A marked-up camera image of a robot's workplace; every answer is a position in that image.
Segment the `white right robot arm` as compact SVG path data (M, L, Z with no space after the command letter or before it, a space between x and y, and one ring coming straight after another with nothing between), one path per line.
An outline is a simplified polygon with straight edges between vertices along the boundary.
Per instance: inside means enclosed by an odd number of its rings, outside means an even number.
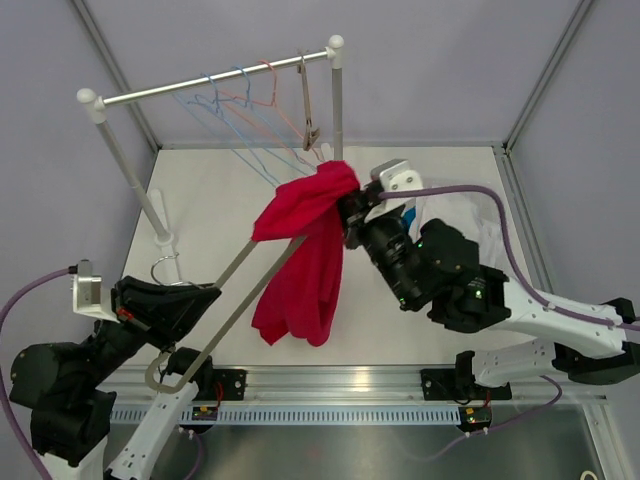
M403 311L430 310L445 329L475 334L492 329L522 333L529 341L493 351L457 354L449 368L421 372L427 400L511 398L513 380L562 372L579 384L608 386L639 373L639 346L631 301L581 304L533 289L523 279L481 264L479 246L440 219L413 240L380 181L338 201L345 245L363 247Z

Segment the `magenta t shirt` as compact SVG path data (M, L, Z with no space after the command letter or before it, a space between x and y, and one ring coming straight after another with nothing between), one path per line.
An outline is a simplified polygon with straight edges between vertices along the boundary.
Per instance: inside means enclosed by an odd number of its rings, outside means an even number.
M302 237L304 241L269 281L252 327L269 345L286 335L322 346L330 337L344 262L338 200L360 189L344 161L328 161L315 174L276 188L254 222L257 243Z

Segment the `blue t shirt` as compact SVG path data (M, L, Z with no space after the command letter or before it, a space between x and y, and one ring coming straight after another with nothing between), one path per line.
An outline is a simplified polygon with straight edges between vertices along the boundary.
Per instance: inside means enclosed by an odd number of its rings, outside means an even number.
M416 208L415 207L410 207L408 209L406 209L403 213L402 216L402 222L403 225L405 227L405 230L410 233L411 232L411 228L414 225L416 220Z

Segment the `light blue hanger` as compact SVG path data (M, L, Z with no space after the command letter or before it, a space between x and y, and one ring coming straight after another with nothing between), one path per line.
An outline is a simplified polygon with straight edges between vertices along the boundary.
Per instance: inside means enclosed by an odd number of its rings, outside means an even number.
M237 140L238 146L228 145L232 155L256 173L269 187L275 189L280 185L280 181L252 148L252 141L226 113L225 107L228 104L234 106L234 100L221 92L211 75L203 74L203 78L212 88L213 95L174 93L172 98L213 138L221 139L220 134L225 132L231 135L232 141Z
M242 93L231 92L231 91L228 91L228 90L225 90L225 91L227 91L227 92L229 92L231 94L244 95L245 91L246 91L246 80L245 80L245 77L243 76L243 74L241 73L241 71L237 70L237 67L235 68L235 70L238 71L241 74L241 76L242 76L242 78L244 79L244 82L245 82L244 91ZM243 67L240 67L240 68L244 69L246 71L246 73L248 74L248 76L249 76L249 72L248 72L247 69L245 69ZM267 68L267 71L269 72L269 74L271 76L271 90L270 90L269 98L267 100L265 100L265 101L259 100L259 99L257 99L257 97L254 96L254 94L253 94L253 84L252 84L252 81L251 81L250 76L249 76L249 79L250 79L250 82L251 82L251 97L252 97L253 100L258 100L258 101L261 101L261 102L268 103L270 101L270 99L271 99L273 80L272 80L271 72L268 70L268 68ZM279 76L278 76L278 104L280 106L280 102L279 102ZM267 166L266 161L261 157L262 153L265 153L267 156L274 158L278 162L284 164L284 166L291 168L292 169L292 175L295 176L295 177L297 177L297 176L306 177L306 176L314 173L308 167L306 167L305 165L303 165L300 162L298 162L291 153L289 153L283 147L278 145L276 143L276 140L273 139L267 132L265 132L265 125L257 117L254 117L249 109L242 108L237 104L234 104L234 106L232 106L231 104L228 104L225 107L225 109L226 109L227 115L241 129L243 134L246 135L248 137L248 139L252 141L252 148L257 152L257 154L264 161L266 166ZM256 106L256 109L264 117L266 117L276 129L278 129L280 131L280 133L284 137L284 139L289 143L289 145L291 147L294 147L297 150L297 153L300 156L304 157L309 163L315 164L316 166L319 165L319 163L316 161L315 156L314 156L314 154L312 152L305 152L305 151L303 151L301 149L302 142L281 121L281 119L279 118L279 116L277 115L276 112L271 111L269 109L266 109L264 107L258 107L258 106ZM298 125L295 124L295 122L292 120L292 118L290 116L289 116L289 118L291 119L291 121L294 123L294 125L297 128L299 128L301 131L305 130L304 126L303 127L299 127ZM279 179L277 174L275 174L275 173L273 173L273 174L278 178L278 180L280 181L280 184L282 184L283 181L281 179Z

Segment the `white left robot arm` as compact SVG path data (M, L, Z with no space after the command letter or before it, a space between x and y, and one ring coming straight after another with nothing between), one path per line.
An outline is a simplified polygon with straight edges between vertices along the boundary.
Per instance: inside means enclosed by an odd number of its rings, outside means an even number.
M178 348L221 294L214 284L157 285L127 276L105 290L100 277L77 268L74 310L96 318L80 343L35 344L21 351L1 393L7 419L17 404L30 409L30 433L16 435L45 479L148 479L179 412L191 401L217 394L210 357ZM161 393L110 466L103 463L116 393L99 385L150 345L167 355L168 375L180 391Z

